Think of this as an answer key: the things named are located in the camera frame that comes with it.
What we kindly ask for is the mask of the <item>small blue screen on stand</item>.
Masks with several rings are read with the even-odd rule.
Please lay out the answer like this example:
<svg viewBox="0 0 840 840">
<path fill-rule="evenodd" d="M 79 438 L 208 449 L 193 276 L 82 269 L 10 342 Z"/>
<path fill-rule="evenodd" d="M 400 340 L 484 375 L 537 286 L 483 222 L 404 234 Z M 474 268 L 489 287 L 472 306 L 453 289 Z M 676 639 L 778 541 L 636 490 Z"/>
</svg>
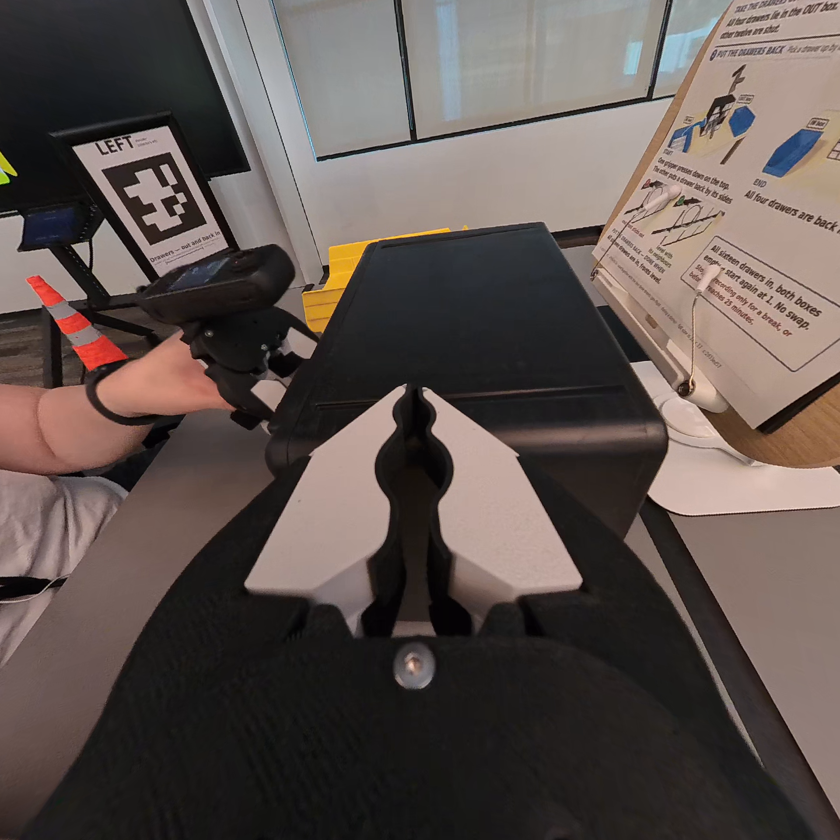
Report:
<svg viewBox="0 0 840 840">
<path fill-rule="evenodd" d="M 135 294 L 114 297 L 92 272 L 92 239 L 102 221 L 102 213 L 88 203 L 56 205 L 26 212 L 18 251 L 50 252 L 84 294 L 81 300 L 67 300 L 74 309 L 89 318 L 98 330 L 109 328 L 129 333 L 142 338 L 153 348 L 162 342 L 155 331 L 109 315 L 112 310 L 137 308 L 138 302 Z M 52 325 L 43 305 L 42 309 L 43 382 L 44 387 L 50 389 L 64 384 L 61 341 L 66 338 Z"/>
</svg>

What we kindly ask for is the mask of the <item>person's left forearm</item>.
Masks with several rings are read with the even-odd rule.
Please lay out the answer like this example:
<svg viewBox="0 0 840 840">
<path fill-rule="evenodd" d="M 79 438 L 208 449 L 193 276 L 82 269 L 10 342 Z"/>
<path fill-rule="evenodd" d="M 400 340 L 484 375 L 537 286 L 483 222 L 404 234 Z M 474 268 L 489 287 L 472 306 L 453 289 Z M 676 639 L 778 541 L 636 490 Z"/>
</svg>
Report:
<svg viewBox="0 0 840 840">
<path fill-rule="evenodd" d="M 135 452 L 150 430 L 103 417 L 80 385 L 1 385 L 1 469 L 56 476 L 108 466 Z"/>
</svg>

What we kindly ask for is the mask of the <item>person's white shirt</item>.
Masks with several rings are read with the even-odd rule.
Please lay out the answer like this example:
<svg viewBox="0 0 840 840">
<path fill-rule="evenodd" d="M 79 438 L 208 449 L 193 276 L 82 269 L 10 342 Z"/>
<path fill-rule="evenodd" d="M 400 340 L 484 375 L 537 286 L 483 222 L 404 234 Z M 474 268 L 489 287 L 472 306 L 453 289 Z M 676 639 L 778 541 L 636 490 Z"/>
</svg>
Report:
<svg viewBox="0 0 840 840">
<path fill-rule="evenodd" d="M 128 492 L 103 477 L 1 472 L 1 664 L 67 582 Z"/>
</svg>

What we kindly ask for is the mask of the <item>black wall screen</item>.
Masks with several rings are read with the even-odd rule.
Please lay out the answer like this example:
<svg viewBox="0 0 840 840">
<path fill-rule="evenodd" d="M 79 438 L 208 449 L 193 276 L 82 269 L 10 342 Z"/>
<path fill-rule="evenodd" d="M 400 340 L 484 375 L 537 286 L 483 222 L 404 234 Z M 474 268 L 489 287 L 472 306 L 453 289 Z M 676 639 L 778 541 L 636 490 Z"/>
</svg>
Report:
<svg viewBox="0 0 840 840">
<path fill-rule="evenodd" d="M 2 215 L 85 191 L 49 135 L 174 114 L 201 171 L 249 163 L 190 8 L 180 1 L 1 2 Z"/>
</svg>

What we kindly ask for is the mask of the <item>person's left hand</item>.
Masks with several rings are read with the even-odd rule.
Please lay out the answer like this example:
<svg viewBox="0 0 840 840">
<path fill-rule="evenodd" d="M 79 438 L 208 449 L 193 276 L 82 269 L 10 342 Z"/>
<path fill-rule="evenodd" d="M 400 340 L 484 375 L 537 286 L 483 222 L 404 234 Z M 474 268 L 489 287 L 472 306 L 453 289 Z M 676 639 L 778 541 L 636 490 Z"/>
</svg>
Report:
<svg viewBox="0 0 840 840">
<path fill-rule="evenodd" d="M 121 417 L 175 416 L 207 409 L 233 411 L 205 368 L 182 341 L 182 331 L 99 381 L 100 403 Z"/>
</svg>

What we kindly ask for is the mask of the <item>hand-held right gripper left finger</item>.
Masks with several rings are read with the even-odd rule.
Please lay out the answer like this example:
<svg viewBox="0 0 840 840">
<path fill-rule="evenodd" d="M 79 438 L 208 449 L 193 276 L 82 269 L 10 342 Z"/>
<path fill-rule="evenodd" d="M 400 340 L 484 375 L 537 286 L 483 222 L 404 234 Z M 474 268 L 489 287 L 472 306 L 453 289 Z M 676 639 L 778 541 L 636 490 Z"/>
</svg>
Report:
<svg viewBox="0 0 840 840">
<path fill-rule="evenodd" d="M 391 488 L 413 390 L 399 385 L 303 458 L 245 588 L 335 606 L 356 636 L 391 636 L 406 585 Z"/>
</svg>

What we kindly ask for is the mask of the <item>window with white blinds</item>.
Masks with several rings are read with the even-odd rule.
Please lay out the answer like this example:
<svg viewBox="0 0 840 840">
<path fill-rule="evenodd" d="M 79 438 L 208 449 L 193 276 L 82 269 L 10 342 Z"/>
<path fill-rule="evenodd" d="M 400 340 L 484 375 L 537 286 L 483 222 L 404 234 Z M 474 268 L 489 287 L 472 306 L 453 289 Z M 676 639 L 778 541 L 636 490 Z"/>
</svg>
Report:
<svg viewBox="0 0 840 840">
<path fill-rule="evenodd" d="M 676 92 L 729 2 L 271 2 L 316 160 Z"/>
</svg>

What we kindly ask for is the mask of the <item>black drawer cabinet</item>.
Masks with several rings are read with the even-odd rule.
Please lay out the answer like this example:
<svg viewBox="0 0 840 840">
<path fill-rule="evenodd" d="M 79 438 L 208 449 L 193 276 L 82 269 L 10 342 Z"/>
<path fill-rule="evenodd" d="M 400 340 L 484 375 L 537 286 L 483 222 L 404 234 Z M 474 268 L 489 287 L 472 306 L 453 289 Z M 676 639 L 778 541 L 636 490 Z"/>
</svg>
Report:
<svg viewBox="0 0 840 840">
<path fill-rule="evenodd" d="M 665 424 L 543 224 L 369 247 L 269 424 L 273 476 L 399 385 L 425 386 L 627 535 Z"/>
</svg>

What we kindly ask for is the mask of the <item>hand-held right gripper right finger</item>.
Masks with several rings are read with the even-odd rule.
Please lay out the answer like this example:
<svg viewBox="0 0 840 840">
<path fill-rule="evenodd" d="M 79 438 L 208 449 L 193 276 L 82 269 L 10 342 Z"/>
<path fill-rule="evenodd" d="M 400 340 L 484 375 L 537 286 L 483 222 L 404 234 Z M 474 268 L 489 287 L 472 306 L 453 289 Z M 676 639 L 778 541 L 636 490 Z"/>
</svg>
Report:
<svg viewBox="0 0 840 840">
<path fill-rule="evenodd" d="M 429 433 L 448 457 L 437 525 L 448 595 L 478 626 L 496 604 L 577 592 L 582 576 L 518 454 L 429 388 Z"/>
</svg>

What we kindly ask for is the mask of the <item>white board stand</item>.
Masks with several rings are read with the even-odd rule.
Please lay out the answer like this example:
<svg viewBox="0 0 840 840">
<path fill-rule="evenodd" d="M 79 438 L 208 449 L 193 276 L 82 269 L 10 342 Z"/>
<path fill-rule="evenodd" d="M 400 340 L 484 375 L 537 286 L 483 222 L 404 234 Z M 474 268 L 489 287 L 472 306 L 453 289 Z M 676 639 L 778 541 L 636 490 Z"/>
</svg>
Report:
<svg viewBox="0 0 840 840">
<path fill-rule="evenodd" d="M 737 452 L 651 361 L 633 370 L 665 421 L 668 450 L 649 496 L 680 516 L 837 508 L 835 468 L 767 465 Z"/>
</svg>

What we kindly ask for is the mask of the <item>orange traffic cone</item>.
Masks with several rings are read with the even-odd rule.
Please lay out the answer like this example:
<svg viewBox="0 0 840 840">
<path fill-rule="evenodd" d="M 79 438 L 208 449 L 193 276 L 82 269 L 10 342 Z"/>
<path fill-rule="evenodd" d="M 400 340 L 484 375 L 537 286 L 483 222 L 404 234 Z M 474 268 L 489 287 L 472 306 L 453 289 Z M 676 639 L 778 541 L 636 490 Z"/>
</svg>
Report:
<svg viewBox="0 0 840 840">
<path fill-rule="evenodd" d="M 74 309 L 41 276 L 30 276 L 26 281 L 41 301 L 52 325 L 56 326 L 59 332 L 69 340 L 72 349 L 88 372 L 107 364 L 121 364 L 128 361 L 128 356 L 117 344 L 101 333 L 89 318 Z"/>
</svg>

